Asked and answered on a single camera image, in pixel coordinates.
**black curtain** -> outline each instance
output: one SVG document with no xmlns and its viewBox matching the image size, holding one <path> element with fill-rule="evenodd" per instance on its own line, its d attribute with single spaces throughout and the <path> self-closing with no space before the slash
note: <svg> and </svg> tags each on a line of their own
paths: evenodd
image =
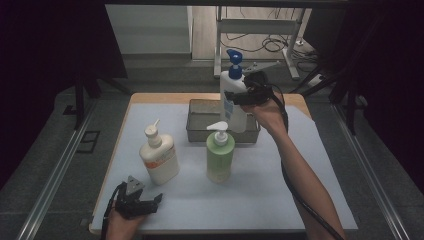
<svg viewBox="0 0 424 240">
<path fill-rule="evenodd" d="M 398 1 L 372 38 L 358 71 L 365 117 L 424 192 L 424 21 L 419 4 Z"/>
<path fill-rule="evenodd" d="M 127 75 L 100 1 L 1 1 L 0 32 L 3 186 L 76 76 Z"/>
</svg>

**white pump bottle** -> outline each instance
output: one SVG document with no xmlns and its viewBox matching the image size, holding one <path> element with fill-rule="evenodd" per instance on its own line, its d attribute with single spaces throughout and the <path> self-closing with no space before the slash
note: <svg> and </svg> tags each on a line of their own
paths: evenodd
<svg viewBox="0 0 424 240">
<path fill-rule="evenodd" d="M 246 131 L 247 114 L 240 106 L 234 105 L 232 101 L 227 100 L 225 92 L 243 93 L 247 91 L 243 83 L 242 68 L 238 65 L 242 61 L 243 55 L 231 49 L 228 49 L 227 53 L 230 55 L 230 61 L 233 65 L 229 71 L 223 71 L 220 76 L 221 120 L 228 123 L 229 130 L 242 133 Z"/>
<path fill-rule="evenodd" d="M 147 172 L 152 181 L 161 185 L 176 176 L 180 170 L 175 152 L 174 139 L 171 135 L 158 135 L 157 124 L 159 119 L 147 126 L 144 133 L 148 140 L 140 148 L 140 157 L 143 159 Z"/>
</svg>

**bottle label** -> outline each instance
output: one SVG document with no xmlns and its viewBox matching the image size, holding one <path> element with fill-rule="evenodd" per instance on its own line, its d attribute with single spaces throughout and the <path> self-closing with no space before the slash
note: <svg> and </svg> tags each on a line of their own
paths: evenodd
<svg viewBox="0 0 424 240">
<path fill-rule="evenodd" d="M 227 120 L 231 119 L 231 115 L 233 114 L 234 104 L 231 101 L 228 101 L 227 98 L 224 99 L 224 109 L 225 109 L 225 117 Z"/>
<path fill-rule="evenodd" d="M 166 161 L 175 157 L 175 147 L 172 145 L 164 154 L 158 157 L 155 161 L 144 162 L 144 165 L 149 169 L 154 169 L 164 164 Z"/>
</svg>

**lotion bottle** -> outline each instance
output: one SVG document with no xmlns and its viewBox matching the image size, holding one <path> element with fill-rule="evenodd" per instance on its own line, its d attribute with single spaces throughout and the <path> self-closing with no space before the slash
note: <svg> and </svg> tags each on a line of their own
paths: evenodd
<svg viewBox="0 0 424 240">
<path fill-rule="evenodd" d="M 226 133 L 228 124 L 224 121 L 212 124 L 207 130 L 217 130 L 206 140 L 207 176 L 216 183 L 227 180 L 231 174 L 231 163 L 235 147 L 234 138 Z"/>
<path fill-rule="evenodd" d="M 227 100 L 225 92 L 243 93 L 247 91 L 243 83 L 244 75 L 242 74 L 242 68 L 238 65 L 243 60 L 243 55 L 232 49 L 228 49 L 227 53 L 233 65 L 228 71 L 221 72 L 220 76 L 221 121 L 228 123 L 229 130 L 242 133 L 246 131 L 247 114 L 240 106 L 234 105 L 232 101 Z"/>
<path fill-rule="evenodd" d="M 140 148 L 140 157 L 150 175 L 150 179 L 157 185 L 162 185 L 175 177 L 180 171 L 175 152 L 174 140 L 171 135 L 158 135 L 159 119 L 147 126 L 144 133 L 147 143 Z"/>
</svg>

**wall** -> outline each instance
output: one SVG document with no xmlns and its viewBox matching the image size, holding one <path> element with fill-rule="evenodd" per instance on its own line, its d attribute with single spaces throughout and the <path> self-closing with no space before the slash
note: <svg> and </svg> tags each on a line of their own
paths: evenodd
<svg viewBox="0 0 424 240">
<path fill-rule="evenodd" d="M 106 5 L 122 54 L 191 53 L 191 6 Z"/>
</svg>

